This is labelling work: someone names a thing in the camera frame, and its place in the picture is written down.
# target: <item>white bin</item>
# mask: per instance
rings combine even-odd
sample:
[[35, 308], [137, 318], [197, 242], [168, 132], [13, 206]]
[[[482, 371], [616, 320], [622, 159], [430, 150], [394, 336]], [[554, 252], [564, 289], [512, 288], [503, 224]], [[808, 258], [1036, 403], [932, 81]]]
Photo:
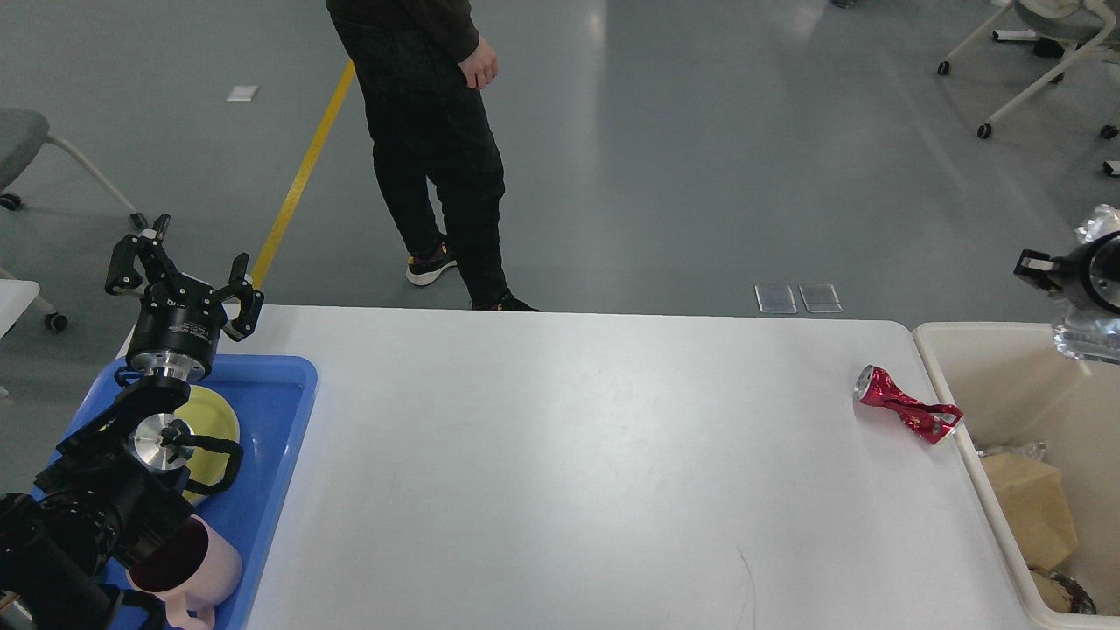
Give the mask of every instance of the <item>white bin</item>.
[[[956, 446], [1027, 612], [1047, 628], [1120, 629], [1120, 368], [1066, 360], [1046, 324], [923, 324], [914, 339], [941, 401], [964, 411]], [[1043, 603], [970, 439], [1046, 442], [1081, 541], [1058, 571], [1096, 617]]]

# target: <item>person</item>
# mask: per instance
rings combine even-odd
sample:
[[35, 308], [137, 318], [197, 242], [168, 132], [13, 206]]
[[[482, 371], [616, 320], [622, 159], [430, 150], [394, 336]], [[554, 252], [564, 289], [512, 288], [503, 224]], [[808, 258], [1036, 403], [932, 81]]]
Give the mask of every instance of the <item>person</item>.
[[[497, 54], [468, 0], [326, 0], [354, 62], [373, 139], [377, 186], [409, 252], [405, 277], [427, 286], [458, 266], [472, 308], [535, 311], [502, 269], [502, 156], [482, 90]], [[436, 186], [447, 234], [428, 196]]]

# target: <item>crushed soda can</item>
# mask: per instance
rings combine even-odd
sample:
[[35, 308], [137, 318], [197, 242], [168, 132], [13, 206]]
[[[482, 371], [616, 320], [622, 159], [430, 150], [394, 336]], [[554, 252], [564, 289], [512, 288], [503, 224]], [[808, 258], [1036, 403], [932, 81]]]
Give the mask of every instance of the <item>crushed soda can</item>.
[[930, 444], [936, 444], [956, 429], [960, 408], [954, 405], [926, 405], [898, 389], [883, 368], [868, 365], [856, 379], [856, 400], [869, 407], [884, 407], [898, 414], [903, 423]]

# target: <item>mug handle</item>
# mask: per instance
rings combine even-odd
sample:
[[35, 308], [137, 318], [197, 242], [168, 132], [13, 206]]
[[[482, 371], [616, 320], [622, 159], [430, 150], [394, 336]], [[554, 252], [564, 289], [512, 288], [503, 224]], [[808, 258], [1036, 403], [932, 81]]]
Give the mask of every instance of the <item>mug handle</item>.
[[167, 599], [167, 622], [183, 630], [214, 630], [214, 606], [206, 604], [194, 618], [187, 613], [187, 596], [184, 593]]

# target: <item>yellow plate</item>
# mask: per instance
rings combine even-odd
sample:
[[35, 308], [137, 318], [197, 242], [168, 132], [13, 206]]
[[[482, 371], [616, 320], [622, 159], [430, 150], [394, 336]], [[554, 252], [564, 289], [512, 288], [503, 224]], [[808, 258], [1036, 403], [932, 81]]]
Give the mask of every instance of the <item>yellow plate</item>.
[[[213, 389], [197, 385], [190, 386], [190, 399], [186, 405], [176, 409], [175, 415], [186, 420], [195, 435], [208, 435], [234, 442], [241, 441], [241, 425], [237, 424], [237, 415], [233, 413], [233, 407], [230, 407], [225, 398], [222, 398]], [[206, 485], [222, 481], [227, 460], [228, 456], [222, 453], [195, 448], [195, 454], [187, 464], [187, 467], [190, 469], [190, 479]], [[203, 499], [206, 498], [194, 492], [184, 492], [183, 497], [193, 506], [202, 503]]]

